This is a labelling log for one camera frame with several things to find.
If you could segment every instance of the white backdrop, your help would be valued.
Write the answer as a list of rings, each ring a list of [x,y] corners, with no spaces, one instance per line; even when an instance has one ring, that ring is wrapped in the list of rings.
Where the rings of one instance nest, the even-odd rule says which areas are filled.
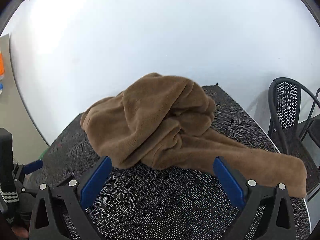
[[[264,130],[274,78],[320,87],[320,28],[300,0],[26,0],[5,33],[21,96],[48,143],[150,72],[218,82]],[[303,98],[301,120],[310,107]]]

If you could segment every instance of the crumpled blanket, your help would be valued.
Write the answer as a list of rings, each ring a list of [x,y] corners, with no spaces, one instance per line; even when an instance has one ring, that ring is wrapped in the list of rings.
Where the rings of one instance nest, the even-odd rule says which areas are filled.
[[[190,79],[148,74],[115,97],[93,104],[81,117],[92,148],[117,168],[141,161],[214,175],[223,156],[246,179],[274,187],[284,183],[292,197],[306,196],[307,171],[293,156],[248,148],[210,128],[215,102]]]

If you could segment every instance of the blue gripper pad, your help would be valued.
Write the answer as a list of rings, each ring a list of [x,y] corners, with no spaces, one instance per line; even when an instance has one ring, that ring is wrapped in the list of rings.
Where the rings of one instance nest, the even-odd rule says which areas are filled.
[[[22,168],[22,173],[28,175],[34,171],[41,169],[42,166],[43,166],[43,162],[41,160],[36,160],[36,161],[31,162],[27,165],[24,165]]]
[[[96,165],[81,179],[77,187],[77,195],[83,209],[93,204],[111,171],[111,159],[104,156],[101,157]]]
[[[242,174],[238,170],[232,170],[222,157],[214,159],[213,172],[228,195],[231,205],[242,210],[247,195],[245,178]]]

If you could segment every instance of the silver screw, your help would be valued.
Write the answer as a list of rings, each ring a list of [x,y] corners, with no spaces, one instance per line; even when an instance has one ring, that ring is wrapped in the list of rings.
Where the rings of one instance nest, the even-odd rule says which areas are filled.
[[[279,188],[282,189],[282,190],[284,190],[284,189],[285,189],[285,184],[279,183]]]
[[[253,179],[248,180],[248,184],[249,184],[251,187],[254,187],[255,185],[257,185],[257,183],[256,183]]]
[[[77,185],[77,181],[76,181],[75,179],[70,180],[69,183],[68,183],[68,185],[69,185],[70,187],[73,187],[73,186]]]
[[[41,190],[44,190],[46,187],[47,187],[47,184],[43,183],[43,184],[40,185],[39,188],[40,188]]]

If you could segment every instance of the orange object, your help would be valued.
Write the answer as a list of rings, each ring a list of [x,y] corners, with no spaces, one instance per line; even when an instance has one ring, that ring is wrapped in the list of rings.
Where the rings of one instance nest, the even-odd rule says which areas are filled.
[[[3,65],[3,60],[2,60],[2,54],[0,52],[0,76],[4,74],[4,65]]]

